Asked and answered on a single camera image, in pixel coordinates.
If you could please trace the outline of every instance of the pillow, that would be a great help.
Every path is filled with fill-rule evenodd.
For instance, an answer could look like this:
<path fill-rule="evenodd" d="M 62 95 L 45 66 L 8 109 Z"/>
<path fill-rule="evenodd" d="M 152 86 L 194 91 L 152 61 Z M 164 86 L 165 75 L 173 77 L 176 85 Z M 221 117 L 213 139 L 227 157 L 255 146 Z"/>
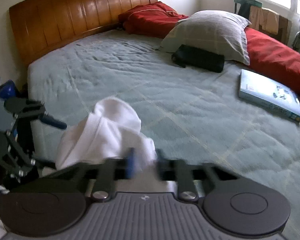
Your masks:
<path fill-rule="evenodd" d="M 250 68 L 300 95 L 300 54 L 251 28 L 245 30 Z"/>
<path fill-rule="evenodd" d="M 165 52 L 176 52 L 182 45 L 224 55 L 249 65 L 247 39 L 244 28 L 251 24 L 246 18 L 226 11 L 200 11 L 176 26 L 161 42 Z"/>
<path fill-rule="evenodd" d="M 119 15 L 119 22 L 129 34 L 163 39 L 176 25 L 188 16 L 178 14 L 163 2 L 138 5 Z"/>

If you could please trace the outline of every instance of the mattress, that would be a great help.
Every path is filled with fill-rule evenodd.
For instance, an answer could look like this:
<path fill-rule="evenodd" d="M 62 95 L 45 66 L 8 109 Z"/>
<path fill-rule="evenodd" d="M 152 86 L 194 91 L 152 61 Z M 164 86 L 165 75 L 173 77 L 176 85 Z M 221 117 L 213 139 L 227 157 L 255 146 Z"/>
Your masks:
<path fill-rule="evenodd" d="M 283 234 L 300 239 L 300 125 L 238 97 L 240 64 L 222 73 L 180 68 L 160 39 L 109 31 L 32 63 L 29 95 L 68 125 L 109 96 L 128 102 L 167 158 L 215 162 L 287 197 Z M 62 131 L 32 123 L 36 155 L 54 160 Z"/>

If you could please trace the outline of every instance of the black bag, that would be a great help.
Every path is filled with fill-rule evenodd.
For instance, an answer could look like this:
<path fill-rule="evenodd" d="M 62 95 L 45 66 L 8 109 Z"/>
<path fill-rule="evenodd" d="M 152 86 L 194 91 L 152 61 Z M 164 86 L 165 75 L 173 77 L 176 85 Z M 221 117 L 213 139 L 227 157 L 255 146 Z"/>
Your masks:
<path fill-rule="evenodd" d="M 191 65 L 204 68 L 213 72 L 221 73 L 225 63 L 225 57 L 204 49 L 198 49 L 188 45 L 181 45 L 171 59 L 180 67 Z"/>

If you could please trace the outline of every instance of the book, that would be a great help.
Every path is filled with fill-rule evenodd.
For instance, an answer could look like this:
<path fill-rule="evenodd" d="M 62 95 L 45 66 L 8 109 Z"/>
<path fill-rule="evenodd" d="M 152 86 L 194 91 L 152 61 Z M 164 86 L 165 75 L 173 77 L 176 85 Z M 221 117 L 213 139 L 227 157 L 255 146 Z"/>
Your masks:
<path fill-rule="evenodd" d="M 287 86 L 249 70 L 241 70 L 239 97 L 300 122 L 300 102 Z"/>

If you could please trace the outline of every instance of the gray pillow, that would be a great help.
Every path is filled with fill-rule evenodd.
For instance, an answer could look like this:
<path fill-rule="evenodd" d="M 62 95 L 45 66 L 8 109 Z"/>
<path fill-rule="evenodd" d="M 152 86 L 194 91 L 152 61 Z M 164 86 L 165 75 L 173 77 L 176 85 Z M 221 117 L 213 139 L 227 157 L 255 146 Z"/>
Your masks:
<path fill-rule="evenodd" d="M 245 27 L 246 18 L 226 11 L 200 11 L 180 20 L 161 42 L 165 52 L 176 52 L 182 45 L 205 49 L 225 60 L 236 60 L 250 65 Z"/>

